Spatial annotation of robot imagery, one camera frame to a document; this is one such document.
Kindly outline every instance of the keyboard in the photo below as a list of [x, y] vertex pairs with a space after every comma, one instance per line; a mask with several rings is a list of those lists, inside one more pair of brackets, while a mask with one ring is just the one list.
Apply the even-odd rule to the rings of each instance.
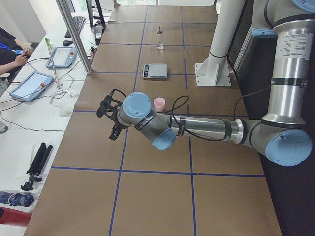
[[[81, 29], [83, 28], [84, 22], [85, 22], [85, 17], [84, 16], [73, 16], [72, 17], [75, 28], [78, 32], [78, 34], [80, 34]], [[65, 38], [71, 38], [70, 32], [67, 30], [67, 33], [65, 33]]]

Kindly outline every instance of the brown table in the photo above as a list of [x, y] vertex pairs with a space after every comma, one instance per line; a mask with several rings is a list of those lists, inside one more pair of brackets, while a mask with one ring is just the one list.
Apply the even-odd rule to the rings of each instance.
[[[115, 7], [26, 236], [281, 235], [258, 154], [249, 147], [180, 137], [158, 151], [134, 128], [109, 140], [113, 122], [96, 117], [105, 95], [120, 89], [164, 97], [167, 109], [188, 95], [176, 113], [232, 119], [241, 96], [236, 81], [198, 87], [194, 75], [216, 21], [213, 7]], [[166, 63], [168, 78], [143, 80], [149, 63]], [[246, 117], [243, 103], [237, 115]]]

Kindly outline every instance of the white desk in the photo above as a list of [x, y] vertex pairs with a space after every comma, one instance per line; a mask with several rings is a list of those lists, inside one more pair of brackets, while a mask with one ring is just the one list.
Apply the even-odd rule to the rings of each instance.
[[[80, 33], [80, 37], [82, 43], [84, 45], [85, 51], [87, 52], [91, 47], [92, 43], [95, 42], [94, 35], [90, 31], [90, 27], [88, 24], [88, 20], [85, 23], [84, 28]], [[45, 37], [50, 39], [50, 42], [53, 47], [62, 46], [64, 39], [64, 35], [66, 32], [66, 26], [62, 18], [58, 19], [55, 24], [55, 27], [46, 34]], [[29, 61], [37, 58], [48, 57], [48, 49], [45, 40], [43, 39], [39, 46], [36, 48]], [[77, 56], [75, 63], [69, 69], [61, 69], [57, 70], [57, 75], [60, 78], [63, 74], [68, 72], [70, 69], [74, 67], [74, 65], [80, 60], [79, 56]], [[46, 65], [47, 60], [36, 60], [31, 62], [31, 65], [38, 71], [44, 74], [54, 75], [52, 70], [48, 70]], [[28, 64], [25, 65], [19, 74], [16, 76], [14, 81], [21, 82], [27, 76], [29, 76], [34, 69]], [[74, 78], [74, 81], [68, 75], [65, 75], [62, 79], [60, 79], [60, 84], [62, 85], [62, 89], [69, 89], [71, 85], [71, 90], [74, 90], [77, 94], [80, 93], [81, 88], [83, 86], [86, 73], [82, 63], [78, 63], [77, 66], [70, 72], [70, 75]], [[11, 84], [8, 88], [8, 91], [12, 91], [17, 85]], [[56, 83], [51, 84], [39, 97], [43, 96], [51, 96], [54, 95], [57, 91]], [[7, 92], [3, 94], [0, 98], [0, 102], [12, 100]], [[74, 106], [77, 101], [77, 97], [71, 98], [68, 94], [66, 94], [61, 99], [54, 99], [54, 101], [58, 102], [66, 102], [70, 106]], [[39, 100], [35, 100], [33, 102], [24, 102], [17, 107], [14, 107], [10, 110], [3, 111], [1, 114], [1, 118], [6, 119], [7, 121], [14, 122], [19, 124], [25, 128], [32, 129], [46, 129], [46, 130], [65, 130], [67, 124], [70, 120], [70, 117], [61, 117], [59, 115], [59, 107], [55, 107], [50, 103], [50, 97], [45, 97]], [[13, 107], [18, 104], [18, 101], [9, 101], [5, 103], [0, 103], [0, 110], [4, 110], [6, 108]], [[31, 131], [24, 130], [14, 124], [5, 123], [9, 130], [0, 134], [0, 191], [7, 192], [22, 192], [20, 189], [20, 185], [28, 182], [29, 175], [25, 175], [23, 177], [23, 173], [19, 173], [20, 178], [17, 178], [17, 169], [19, 163], [22, 158], [29, 159], [29, 156], [23, 155], [22, 151], [25, 147], [34, 146], [34, 155], [37, 153], [38, 148], [42, 142], [45, 142], [46, 145], [53, 145], [53, 149], [50, 153], [49, 159], [46, 163], [44, 170], [42, 171], [43, 181], [39, 183], [34, 183], [34, 190], [29, 191], [34, 195], [35, 201], [32, 203], [30, 207], [24, 206], [9, 206], [5, 204], [0, 204], [1, 207], [12, 208], [16, 210], [21, 210], [25, 212], [32, 212], [36, 206], [38, 197], [40, 195], [41, 189], [46, 180], [46, 176], [50, 170], [58, 147], [63, 137], [63, 132], [46, 132], [46, 131]], [[7, 235], [23, 235], [25, 231], [25, 227], [16, 227], [16, 226], [8, 226], [8, 225], [0, 225], [0, 236]]]

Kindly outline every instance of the computer mouse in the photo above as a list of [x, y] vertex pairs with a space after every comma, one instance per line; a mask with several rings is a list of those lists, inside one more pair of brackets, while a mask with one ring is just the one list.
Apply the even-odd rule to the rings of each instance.
[[66, 47], [66, 46], [69, 46], [71, 43], [73, 43], [73, 41], [65, 40], [65, 41], [63, 42], [63, 45]]

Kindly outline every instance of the red cylinder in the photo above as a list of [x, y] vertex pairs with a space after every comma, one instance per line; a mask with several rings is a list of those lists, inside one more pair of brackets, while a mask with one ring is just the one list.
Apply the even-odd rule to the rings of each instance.
[[0, 207], [0, 224], [26, 227], [31, 217], [31, 213]]

